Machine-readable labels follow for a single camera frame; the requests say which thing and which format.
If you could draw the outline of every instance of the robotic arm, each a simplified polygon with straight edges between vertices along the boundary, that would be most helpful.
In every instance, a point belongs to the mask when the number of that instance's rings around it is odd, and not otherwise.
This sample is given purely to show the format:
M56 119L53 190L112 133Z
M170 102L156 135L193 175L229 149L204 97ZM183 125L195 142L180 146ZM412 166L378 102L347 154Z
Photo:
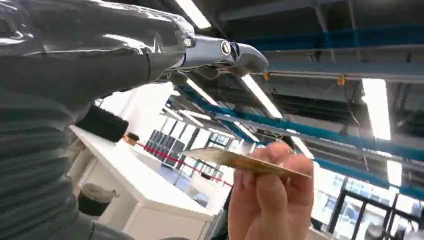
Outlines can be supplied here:
M0 239L127 240L78 214L67 126L95 99L197 72L238 76L268 61L195 35L181 16L100 0L0 0Z

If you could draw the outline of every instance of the fingernail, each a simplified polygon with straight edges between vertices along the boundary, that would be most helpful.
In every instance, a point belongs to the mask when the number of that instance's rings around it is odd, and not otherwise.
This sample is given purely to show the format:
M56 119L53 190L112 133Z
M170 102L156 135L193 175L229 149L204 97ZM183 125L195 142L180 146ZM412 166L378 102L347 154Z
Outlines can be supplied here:
M243 172L243 184L245 187L252 186L255 183L255 175L250 171Z
M277 189L280 182L280 178L273 174L263 175L258 179L259 187L267 191L274 191Z

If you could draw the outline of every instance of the cable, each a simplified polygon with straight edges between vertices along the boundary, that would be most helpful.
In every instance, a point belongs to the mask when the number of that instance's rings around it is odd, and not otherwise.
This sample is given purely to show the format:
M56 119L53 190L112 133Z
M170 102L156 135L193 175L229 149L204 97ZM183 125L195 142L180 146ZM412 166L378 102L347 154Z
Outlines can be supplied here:
M292 112L290 112L290 111L283 111L283 113L285 113L285 114L289 114L289 115L296 115L296 114L298 114L298 113L300 113L300 112L303 112L303 111L305 111L305 110L307 110L308 108L310 108L310 107L312 107L313 105L315 105L318 101L320 101L321 100L321 98L323 97L323 96L325 96L325 95L327 95L328 93L330 93L331 92L331 90L333 90L333 88L335 87L335 86L337 86L337 84L335 83L335 84L333 84L333 85L331 85L331 86L329 86L319 97L317 97L317 98L315 98L313 101L311 101L310 103L308 103L306 106L304 106L303 108L301 108L301 109L298 109L298 110L296 110L296 111L292 111Z
M348 98L348 81L346 81L346 75L341 75L340 78L337 81L337 84L339 86L343 86L344 88L344 99L346 100L347 108L349 109L350 115L352 116L352 119L356 122L358 126L361 126L357 118L355 117L354 112L352 111L351 107L351 101Z

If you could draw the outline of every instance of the gold card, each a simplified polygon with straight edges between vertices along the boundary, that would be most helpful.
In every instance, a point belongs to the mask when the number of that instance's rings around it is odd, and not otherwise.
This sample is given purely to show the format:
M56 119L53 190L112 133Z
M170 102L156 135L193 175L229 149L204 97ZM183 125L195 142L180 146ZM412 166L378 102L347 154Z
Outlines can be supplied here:
M251 156L243 156L216 147L188 150L184 151L182 154L202 161L213 162L235 169L250 170L259 174L276 174L280 177L289 177L290 175L301 175L307 178L311 177L304 173L293 171Z

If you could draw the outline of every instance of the blue steel beam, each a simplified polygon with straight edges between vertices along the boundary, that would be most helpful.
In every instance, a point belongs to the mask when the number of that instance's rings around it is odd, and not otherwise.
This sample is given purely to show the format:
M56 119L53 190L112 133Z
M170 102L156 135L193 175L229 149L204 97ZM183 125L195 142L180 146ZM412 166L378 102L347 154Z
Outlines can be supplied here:
M196 103L198 106L201 106L205 110L216 113L229 115L231 117L244 119L247 121L268 125L271 127L276 127L279 129L292 129L298 133L305 134L308 136L328 139L339 143L353 145L359 148L366 148L369 150L381 151L385 153L390 153L402 158L413 159L424 162L424 150L415 149L407 146L393 144L390 141L383 139L370 139L364 137L358 137L353 135L340 135L338 132L333 132L325 129L320 129L317 127L307 126L303 124L294 123L291 121L268 118L266 116L255 115L245 112L234 111L229 108L219 107L210 105L201 98L199 98L194 92L190 90L189 87L183 85L181 89L190 97L190 99ZM237 134L239 137L247 139L248 137L244 133Z
M230 115L232 117L236 117L236 118L238 117L238 118L246 119L246 120L249 120L249 121L252 121L251 118L254 118L254 117L243 118L243 117L240 117L240 116L246 117L247 113L235 112L235 111L228 109L228 108L210 105L207 102L205 102L201 97L199 97L196 93L191 91L190 87L188 87L186 85L181 86L181 89L183 90L183 92L185 94L187 94L187 96L193 101L193 103L197 104L198 106L202 106L205 110L210 111L212 113L226 114L226 115ZM238 135L240 138L243 138L245 141L252 143L252 140L250 139L250 137L246 136L241 130L239 130L237 127L235 127L233 122L226 121L226 120L221 120L221 122L222 122L222 124L227 126L230 130L232 130L236 135ZM276 126L269 124L269 123L279 122L280 124L278 124L278 125L280 125L279 126L280 128L282 128L282 129L293 129L293 130L296 130L296 131L298 131L302 134L307 134L307 133L301 132L299 130L299 128L302 129L302 130L303 130L303 127L306 127L306 129L307 128L316 129L314 127L308 127L308 126L304 126L304 125L301 125L301 124L295 124L294 123L295 125L299 125L298 128L296 128L296 126L291 125L290 122L277 120L277 119L269 119L268 118L268 121L265 121L265 122L267 122L268 124L257 121L257 123L266 124L266 125L273 126L273 127L276 127ZM323 130L323 129L319 129L319 130L323 131L324 133L329 132L329 133L331 133L331 135L336 134L339 137L341 137L338 133L335 133L335 132L330 132L330 131ZM260 142L260 144L263 144L263 145L266 146L268 144L268 142ZM371 173L360 171L360 170L357 170L353 167L348 167L348 166L344 166L344 165L341 165L341 164L336 164L336 163L333 163L331 161L323 160L323 159L319 159L319 158L315 158L314 161L319 163L319 165L324 169L327 169L327 170L330 170L330 171L333 171L333 172L336 172L336 173L340 173L340 174L343 174L345 176L352 177L352 178L355 178L355 179L358 179L358 180L366 181L366 182L369 182L370 184L373 184L373 185L376 185L376 186L379 186L379 187L382 187L382 188L385 188L385 189L388 189L390 186L393 186L393 187L399 188L399 192L404 194L404 195L424 200L424 189L422 189L422 188L407 186L407 185L397 187L395 185L390 184L388 181L381 179L381 178L379 178L379 177L377 177L377 176L375 176Z
M259 51L372 48L424 44L424 25L349 28L328 34L294 34L254 39L236 39Z
M423 64L419 63L309 63L309 62L284 62L271 61L267 69L268 72L297 72L301 75L302 72L314 73L333 73L355 75L365 78L390 75L406 75L406 76L422 76L424 75ZM411 78L408 80L402 79L401 76L391 76L388 81L391 82L408 82L408 83L424 83L422 78Z
M219 20L230 21L255 16L286 12L295 9L310 8L321 4L341 2L341 0L280 0L265 4L242 7L237 10L224 11L219 15Z
M395 187L399 188L399 192L401 194L424 200L424 189L414 187L414 186L408 186L408 185L402 185L400 187L390 184L388 181L381 179L371 173L357 170L353 167L348 167L340 164L333 163L331 161L315 158L313 161L317 162L319 166L323 169L327 169L354 179L362 180L369 182L372 185L379 186L384 189L389 189L389 187Z
M197 104L198 106L203 108L208 105L207 102L203 101L201 97L198 96L195 92L193 92L191 88L187 86L186 84L182 85L180 88L190 98L190 100L194 104ZM244 139L245 142L254 143L254 141L249 136L247 136L244 132L242 132L238 127L236 127L233 122L229 122L229 121L221 120L221 119L219 119L218 121L222 123L222 125L227 127L229 130L231 130L234 134Z

